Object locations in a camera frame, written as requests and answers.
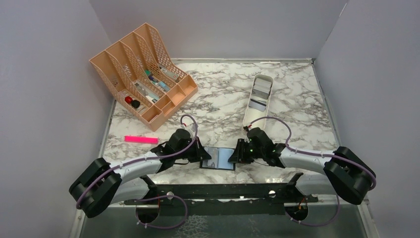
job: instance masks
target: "screw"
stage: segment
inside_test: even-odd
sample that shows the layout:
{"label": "screw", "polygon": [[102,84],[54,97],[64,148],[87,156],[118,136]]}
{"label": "screw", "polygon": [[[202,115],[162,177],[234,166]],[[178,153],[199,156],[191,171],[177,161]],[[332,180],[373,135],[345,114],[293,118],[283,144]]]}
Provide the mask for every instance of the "screw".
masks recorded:
{"label": "screw", "polygon": [[173,196],[173,192],[168,192],[166,195],[167,196]]}
{"label": "screw", "polygon": [[270,192],[268,192],[268,196],[275,197],[275,191],[271,190]]}

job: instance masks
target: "phone screen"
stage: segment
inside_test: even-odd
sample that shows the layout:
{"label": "phone screen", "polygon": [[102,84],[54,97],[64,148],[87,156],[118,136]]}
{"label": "phone screen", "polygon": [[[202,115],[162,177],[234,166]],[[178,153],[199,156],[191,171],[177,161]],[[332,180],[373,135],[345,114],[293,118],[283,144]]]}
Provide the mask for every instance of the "phone screen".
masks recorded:
{"label": "phone screen", "polygon": [[235,170],[235,164],[228,162],[233,149],[204,147],[204,150],[211,156],[211,159],[204,160],[200,164],[200,168],[216,169],[216,170]]}

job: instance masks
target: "red bottle cap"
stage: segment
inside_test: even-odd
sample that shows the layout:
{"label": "red bottle cap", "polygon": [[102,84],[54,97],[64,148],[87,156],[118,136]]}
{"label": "red bottle cap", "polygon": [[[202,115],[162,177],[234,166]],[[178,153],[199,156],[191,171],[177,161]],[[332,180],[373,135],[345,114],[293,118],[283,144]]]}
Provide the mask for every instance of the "red bottle cap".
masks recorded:
{"label": "red bottle cap", "polygon": [[133,101],[133,99],[132,99],[130,96],[127,96],[127,97],[125,97],[125,101],[126,101],[128,104],[130,104],[130,103]]}

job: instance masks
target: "peach desk organizer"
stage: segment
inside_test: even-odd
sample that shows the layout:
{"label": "peach desk organizer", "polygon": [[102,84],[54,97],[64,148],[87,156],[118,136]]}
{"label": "peach desk organizer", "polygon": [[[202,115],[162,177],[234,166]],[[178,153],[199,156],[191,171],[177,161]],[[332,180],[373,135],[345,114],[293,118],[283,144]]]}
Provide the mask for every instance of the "peach desk organizer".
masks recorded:
{"label": "peach desk organizer", "polygon": [[[145,23],[92,59],[91,64],[101,76],[114,98],[152,131],[156,131],[196,92],[197,85],[190,75],[176,67],[166,51],[159,32]],[[159,65],[179,75],[174,81],[161,72]],[[170,90],[165,92],[148,79],[150,71],[158,81]],[[134,85],[147,87],[147,91],[159,97],[156,103],[149,101]],[[130,96],[140,101],[135,109],[125,102]]]}

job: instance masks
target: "plastic file organizer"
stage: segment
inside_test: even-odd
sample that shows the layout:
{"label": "plastic file organizer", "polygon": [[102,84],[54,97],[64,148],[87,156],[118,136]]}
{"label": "plastic file organizer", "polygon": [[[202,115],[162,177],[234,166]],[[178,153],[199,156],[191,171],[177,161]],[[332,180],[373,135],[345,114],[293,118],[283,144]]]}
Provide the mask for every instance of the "plastic file organizer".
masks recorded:
{"label": "plastic file organizer", "polygon": [[[262,74],[255,75],[252,85],[248,106],[245,111],[243,125],[248,126],[250,122],[257,118],[266,117],[270,104],[271,90],[274,80],[272,77]],[[265,128],[266,119],[253,123],[253,128]]]}
{"label": "plastic file organizer", "polygon": [[159,32],[147,23],[90,62],[114,98],[152,131],[197,92],[192,77],[172,63]]}

